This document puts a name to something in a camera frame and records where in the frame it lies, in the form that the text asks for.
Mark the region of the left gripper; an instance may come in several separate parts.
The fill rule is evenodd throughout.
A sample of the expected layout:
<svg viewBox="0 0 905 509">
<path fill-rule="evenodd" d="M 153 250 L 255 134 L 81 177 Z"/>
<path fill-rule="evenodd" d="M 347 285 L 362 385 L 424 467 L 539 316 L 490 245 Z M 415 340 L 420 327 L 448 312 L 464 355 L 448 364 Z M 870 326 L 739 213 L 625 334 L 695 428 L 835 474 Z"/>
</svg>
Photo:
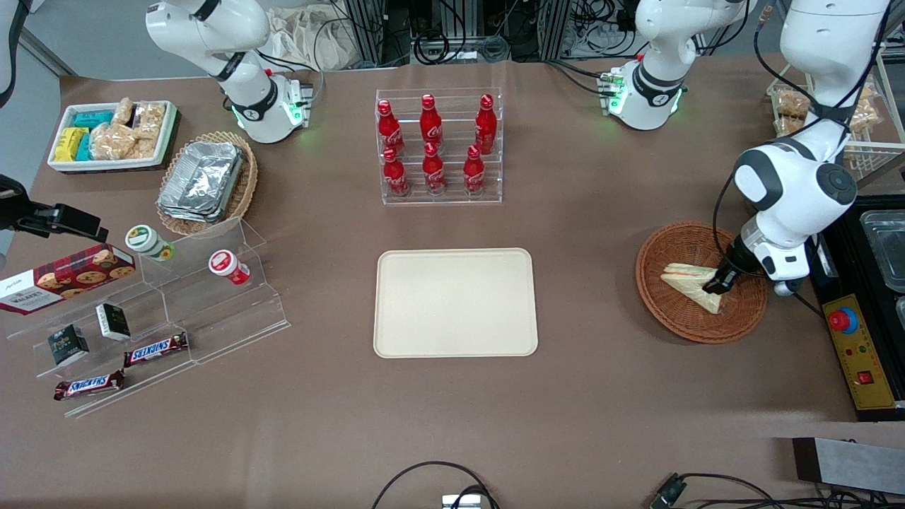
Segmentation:
<svg viewBox="0 0 905 509">
<path fill-rule="evenodd" d="M 772 281 L 804 279 L 810 274 L 805 246 L 782 246 L 770 240 L 757 216 L 743 225 L 740 234 L 728 246 L 727 257 L 742 273 L 762 275 Z M 730 273 L 730 268 L 720 267 L 705 284 L 705 292 L 719 296 L 728 293 L 738 277 L 740 273 Z"/>
</svg>

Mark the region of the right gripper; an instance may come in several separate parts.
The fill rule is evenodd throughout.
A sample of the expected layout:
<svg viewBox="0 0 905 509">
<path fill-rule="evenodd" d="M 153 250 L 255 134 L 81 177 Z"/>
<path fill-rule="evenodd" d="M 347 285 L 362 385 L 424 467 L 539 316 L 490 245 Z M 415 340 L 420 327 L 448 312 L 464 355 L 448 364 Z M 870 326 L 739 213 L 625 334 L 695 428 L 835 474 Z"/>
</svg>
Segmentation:
<svg viewBox="0 0 905 509">
<path fill-rule="evenodd" d="M 1 230 L 29 234 L 71 234 L 95 242 L 106 242 L 109 231 L 100 217 L 68 205 L 31 207 L 25 187 L 1 175 Z"/>
</svg>

